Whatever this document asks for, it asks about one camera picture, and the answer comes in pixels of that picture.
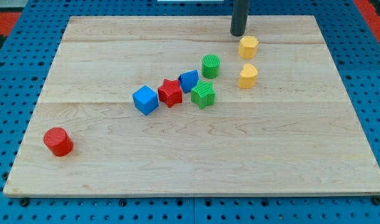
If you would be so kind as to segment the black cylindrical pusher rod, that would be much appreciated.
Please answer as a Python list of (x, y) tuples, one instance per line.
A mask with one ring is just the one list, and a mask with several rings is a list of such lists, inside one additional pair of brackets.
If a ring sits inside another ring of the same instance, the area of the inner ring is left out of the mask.
[(231, 16), (230, 34), (239, 37), (244, 35), (248, 19), (250, 0), (234, 0)]

